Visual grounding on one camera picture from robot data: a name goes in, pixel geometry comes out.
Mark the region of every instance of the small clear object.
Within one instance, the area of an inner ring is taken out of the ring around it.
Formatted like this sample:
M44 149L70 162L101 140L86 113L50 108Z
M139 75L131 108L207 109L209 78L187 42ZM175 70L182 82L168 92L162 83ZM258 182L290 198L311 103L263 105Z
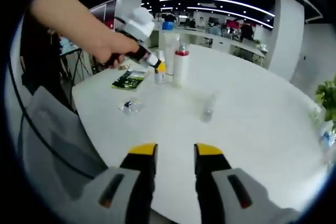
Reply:
M206 99L202 112L202 121L208 123L212 120L212 114L214 113L216 101L218 99L219 92L213 93L208 99Z
M144 104L138 98L127 99L120 107L122 112L126 115L136 114L144 108Z

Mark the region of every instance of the chair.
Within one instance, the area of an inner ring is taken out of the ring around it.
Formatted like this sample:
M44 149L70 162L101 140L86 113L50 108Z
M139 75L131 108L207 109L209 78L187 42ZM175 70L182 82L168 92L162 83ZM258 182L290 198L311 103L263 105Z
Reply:
M45 141L72 166L96 177L107 167L93 148L78 116L40 87L31 99L27 113ZM35 192L55 208L80 198L91 181L56 158L22 119L19 144L22 164Z

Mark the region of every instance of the potted plant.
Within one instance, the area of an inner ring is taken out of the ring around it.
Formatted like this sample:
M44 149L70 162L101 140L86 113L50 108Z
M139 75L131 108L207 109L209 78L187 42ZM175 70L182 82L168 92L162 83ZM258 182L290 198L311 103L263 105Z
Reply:
M332 131L336 130L336 75L333 81L325 81L316 89L316 102L325 109L324 121L332 120Z

